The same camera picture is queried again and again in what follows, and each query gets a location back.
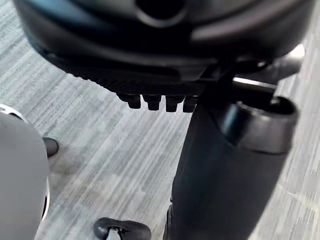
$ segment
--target gray carpet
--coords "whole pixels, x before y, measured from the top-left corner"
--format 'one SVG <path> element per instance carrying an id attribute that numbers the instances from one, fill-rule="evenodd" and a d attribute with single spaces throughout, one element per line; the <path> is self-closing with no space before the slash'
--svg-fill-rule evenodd
<path id="1" fill-rule="evenodd" d="M 301 74 L 279 94 L 301 109 L 294 146 L 252 240 L 320 239 L 320 17 Z M 61 151 L 49 160 L 51 206 L 37 240 L 94 240 L 103 216 L 147 224 L 162 239 L 190 114 L 131 110 L 111 93 L 51 66 L 28 45 L 13 5 L 0 0 L 0 102 L 21 111 Z"/>

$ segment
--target striped carpet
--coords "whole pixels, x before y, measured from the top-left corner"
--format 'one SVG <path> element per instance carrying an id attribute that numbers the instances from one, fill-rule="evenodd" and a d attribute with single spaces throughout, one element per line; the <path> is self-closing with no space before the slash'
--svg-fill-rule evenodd
<path id="1" fill-rule="evenodd" d="M 320 4 L 299 75 L 279 94 L 301 109 L 293 150 L 252 240 L 320 239 Z M 47 63 L 0 0 L 0 102 L 21 111 L 61 151 L 49 160 L 51 206 L 37 240 L 94 240 L 103 216 L 147 224 L 161 240 L 190 114 L 131 110 L 90 81 Z"/>

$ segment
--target caster wheel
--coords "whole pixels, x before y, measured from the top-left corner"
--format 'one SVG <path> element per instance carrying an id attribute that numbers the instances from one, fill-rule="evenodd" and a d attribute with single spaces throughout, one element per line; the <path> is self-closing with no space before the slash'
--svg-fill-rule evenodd
<path id="1" fill-rule="evenodd" d="M 119 221 L 100 218 L 93 226 L 93 232 L 101 240 L 150 240 L 150 229 L 135 221 Z"/>
<path id="2" fill-rule="evenodd" d="M 57 140 L 49 137 L 43 137 L 42 139 L 45 144 L 46 154 L 48 158 L 56 155 L 59 151 L 59 143 L 57 142 Z"/>

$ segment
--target gray fabric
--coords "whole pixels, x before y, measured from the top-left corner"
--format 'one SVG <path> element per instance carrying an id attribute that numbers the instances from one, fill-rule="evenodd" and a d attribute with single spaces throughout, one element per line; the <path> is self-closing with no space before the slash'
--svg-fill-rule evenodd
<path id="1" fill-rule="evenodd" d="M 35 237 L 48 173 L 41 136 L 22 120 L 0 113 L 0 239 Z"/>
<path id="2" fill-rule="evenodd" d="M 301 111 L 281 180 L 253 240 L 320 239 L 320 16 L 301 74 L 281 95 Z M 94 240 L 98 217 L 150 226 L 161 240 L 171 183 L 191 115 L 132 110 L 114 93 L 51 66 L 28 45 L 13 6 L 0 0 L 0 102 L 61 142 L 49 160 L 51 207 L 37 240 Z"/>

